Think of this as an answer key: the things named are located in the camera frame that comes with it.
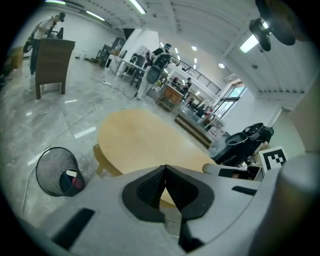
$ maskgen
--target railing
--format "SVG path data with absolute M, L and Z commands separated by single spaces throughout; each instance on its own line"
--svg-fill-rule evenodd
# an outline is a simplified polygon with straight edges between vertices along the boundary
M 208 89 L 210 89 L 215 95 L 217 95 L 221 89 L 215 85 L 215 83 L 211 82 L 208 78 L 206 78 L 203 74 L 193 69 L 187 63 L 178 60 L 175 57 L 171 57 L 171 61 L 175 64 L 176 67 L 181 67 L 186 70 L 186 72 L 200 83 L 204 84 Z

